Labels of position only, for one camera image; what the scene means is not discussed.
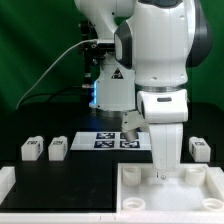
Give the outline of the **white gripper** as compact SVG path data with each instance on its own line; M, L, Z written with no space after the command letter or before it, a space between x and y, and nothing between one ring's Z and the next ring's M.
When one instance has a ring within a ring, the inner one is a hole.
M166 180L165 172L180 164L183 123L188 120L187 91L139 91L137 107L149 129L154 167L162 171L160 179Z

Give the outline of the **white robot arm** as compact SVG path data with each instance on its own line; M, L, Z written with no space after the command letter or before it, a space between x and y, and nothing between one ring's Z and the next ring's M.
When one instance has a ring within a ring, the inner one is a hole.
M120 114L127 141L148 134L157 178L180 164L188 120L186 69L212 48L200 0L74 0L104 51L90 108Z

